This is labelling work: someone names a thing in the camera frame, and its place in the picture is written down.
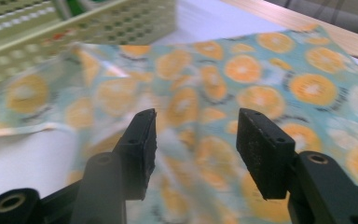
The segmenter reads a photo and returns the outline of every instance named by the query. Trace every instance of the white plastic basket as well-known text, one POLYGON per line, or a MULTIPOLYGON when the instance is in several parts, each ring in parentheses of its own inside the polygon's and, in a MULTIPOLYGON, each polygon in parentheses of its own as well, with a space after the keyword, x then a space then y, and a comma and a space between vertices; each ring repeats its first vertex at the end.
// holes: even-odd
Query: white plastic basket
POLYGON ((50 1, 0 1, 0 46, 61 22, 50 1))
POLYGON ((145 45, 174 29, 175 0, 115 1, 1 45, 0 83, 57 55, 74 41, 145 45))

